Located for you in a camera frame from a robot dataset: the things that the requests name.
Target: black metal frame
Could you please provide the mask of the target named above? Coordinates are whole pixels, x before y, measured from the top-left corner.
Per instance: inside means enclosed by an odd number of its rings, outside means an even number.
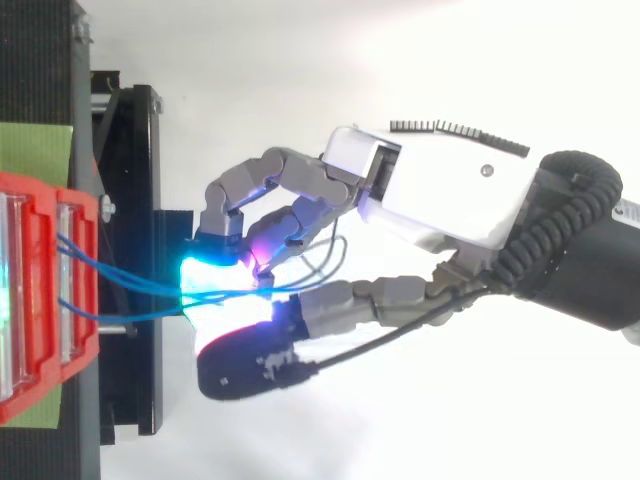
[[[93,76],[113,84],[110,74]],[[94,87],[101,91],[100,84]],[[178,262],[169,259],[191,237],[193,214],[160,210],[157,104],[151,87],[135,85],[114,89],[106,109],[93,114],[94,155],[117,208],[102,225],[100,252],[106,263],[177,286]],[[166,306],[155,297],[100,284],[102,313],[125,316]],[[137,424],[139,435],[154,435],[163,421],[162,322],[128,324],[126,333],[101,335],[99,359],[101,443],[115,443],[115,425]]]

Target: black coiled cable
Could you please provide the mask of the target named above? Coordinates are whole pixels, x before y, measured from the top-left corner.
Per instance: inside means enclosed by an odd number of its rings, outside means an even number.
[[[542,159],[540,168],[564,177],[587,177],[590,184],[500,251],[492,271],[480,276],[495,293],[511,293],[539,260],[560,251],[573,237],[611,212],[622,196],[618,172],[594,155],[576,151],[552,153]]]

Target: red plastic holder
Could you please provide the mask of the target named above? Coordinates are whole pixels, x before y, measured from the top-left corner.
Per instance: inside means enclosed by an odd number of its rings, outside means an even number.
[[[63,359],[58,296],[60,279],[73,286],[70,303],[97,313],[97,274],[72,260],[61,271],[56,233],[67,209],[74,243],[97,258],[97,201],[31,177],[0,173],[0,424],[39,402],[98,353],[93,321],[71,319]]]
[[[57,189],[58,232],[65,235],[80,250],[92,259],[98,258],[98,203],[83,192],[75,190]],[[67,231],[61,229],[65,222],[61,217],[68,215]],[[63,261],[71,261],[71,279],[68,285],[71,293],[71,304],[93,315],[98,314],[98,274],[94,268],[86,263],[60,256],[59,267]],[[62,276],[59,277],[60,292],[63,290]],[[72,377],[84,369],[98,355],[99,339],[97,322],[61,308],[60,338],[62,381]]]

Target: white background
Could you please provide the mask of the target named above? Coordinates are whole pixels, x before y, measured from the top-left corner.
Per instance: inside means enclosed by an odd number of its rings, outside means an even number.
[[[640,201],[636,2],[83,5],[93,67],[164,97],[164,208],[200,210],[209,181],[270,146],[318,154],[337,125],[397,118],[483,128],[533,145],[531,162],[589,151]],[[264,199],[247,220],[285,200]],[[438,260],[357,216],[341,231],[345,278],[428,276]],[[640,349],[535,305],[487,299],[304,386],[229,404],[198,392],[188,323],[165,327],[164,426],[153,438],[119,430],[102,450],[106,480],[640,476]]]

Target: metal screw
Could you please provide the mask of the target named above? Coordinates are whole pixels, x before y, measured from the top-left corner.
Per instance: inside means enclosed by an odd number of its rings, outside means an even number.
[[[111,215],[116,213],[116,206],[111,202],[109,195],[100,197],[100,218],[104,223],[111,221]]]
[[[127,333],[127,329],[122,324],[104,324],[98,327],[100,335],[118,335]]]
[[[156,97],[151,101],[151,111],[157,115],[164,113],[164,100],[162,97]]]
[[[80,15],[72,27],[73,38],[80,43],[89,45],[93,43],[91,31],[89,28],[89,16],[87,14]]]
[[[490,177],[491,175],[493,175],[493,173],[495,172],[495,169],[493,168],[493,165],[484,165],[481,169],[480,169],[480,173],[482,174],[483,177]]]

